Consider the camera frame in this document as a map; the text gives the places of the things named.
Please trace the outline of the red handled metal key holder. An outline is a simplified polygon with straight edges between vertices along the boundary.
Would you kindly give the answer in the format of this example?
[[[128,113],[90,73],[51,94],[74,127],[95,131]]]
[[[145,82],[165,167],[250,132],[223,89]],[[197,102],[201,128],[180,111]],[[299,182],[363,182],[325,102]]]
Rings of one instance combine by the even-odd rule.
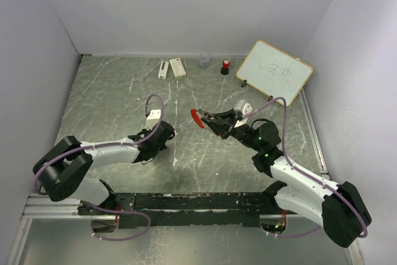
[[[194,122],[202,129],[210,130],[208,123],[214,119],[213,114],[204,108],[191,109],[190,114]]]

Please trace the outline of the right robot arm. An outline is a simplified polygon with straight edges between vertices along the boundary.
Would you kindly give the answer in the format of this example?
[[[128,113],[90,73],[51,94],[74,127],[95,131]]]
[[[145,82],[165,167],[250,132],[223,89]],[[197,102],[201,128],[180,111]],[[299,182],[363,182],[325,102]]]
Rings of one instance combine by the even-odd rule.
[[[260,126],[247,123],[245,112],[231,109],[211,114],[199,109],[192,117],[201,128],[216,136],[233,137],[256,152],[256,169],[275,178],[275,192],[263,199],[264,209],[272,214],[281,209],[297,213],[317,223],[338,246],[348,248],[357,238],[367,236],[372,218],[358,189],[350,182],[330,181],[292,161],[278,148],[282,138],[271,120],[258,119]]]

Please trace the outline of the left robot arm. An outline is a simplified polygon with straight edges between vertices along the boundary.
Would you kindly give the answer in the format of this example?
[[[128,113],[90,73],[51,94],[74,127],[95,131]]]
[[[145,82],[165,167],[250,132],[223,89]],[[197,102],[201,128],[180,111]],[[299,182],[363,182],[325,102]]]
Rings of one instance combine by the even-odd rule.
[[[149,161],[166,149],[166,142],[174,136],[173,126],[163,120],[151,130],[117,141],[89,143],[67,136],[35,164],[35,183],[41,184],[54,202],[81,199],[92,203],[100,214],[110,214],[116,206],[113,190],[105,181],[86,174],[112,164]]]

